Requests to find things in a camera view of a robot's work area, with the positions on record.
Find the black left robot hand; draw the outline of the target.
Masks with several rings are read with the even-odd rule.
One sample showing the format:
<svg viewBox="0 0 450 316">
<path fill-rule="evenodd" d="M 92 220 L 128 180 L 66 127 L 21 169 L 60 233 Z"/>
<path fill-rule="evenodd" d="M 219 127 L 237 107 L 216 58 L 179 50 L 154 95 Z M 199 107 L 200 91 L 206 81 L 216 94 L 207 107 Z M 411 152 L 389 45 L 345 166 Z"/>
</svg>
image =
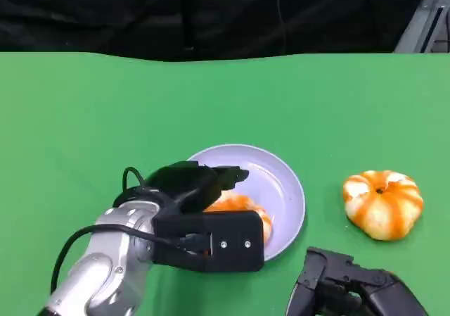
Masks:
<svg viewBox="0 0 450 316">
<path fill-rule="evenodd" d="M 182 213 L 201 213 L 223 191 L 232 190 L 249 176 L 238 166 L 208 167 L 197 161 L 181 161 L 155 171 L 146 184 L 170 197 Z"/>
</svg>

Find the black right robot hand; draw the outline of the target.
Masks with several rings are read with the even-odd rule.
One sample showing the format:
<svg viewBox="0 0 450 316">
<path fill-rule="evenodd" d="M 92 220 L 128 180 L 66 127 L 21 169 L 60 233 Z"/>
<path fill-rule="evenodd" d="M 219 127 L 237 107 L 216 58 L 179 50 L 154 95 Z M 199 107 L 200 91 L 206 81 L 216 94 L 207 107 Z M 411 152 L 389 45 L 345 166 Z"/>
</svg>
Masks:
<svg viewBox="0 0 450 316">
<path fill-rule="evenodd" d="M 286 315 L 427 315 L 394 273 L 367 269 L 350 255 L 307 249 Z"/>
</svg>

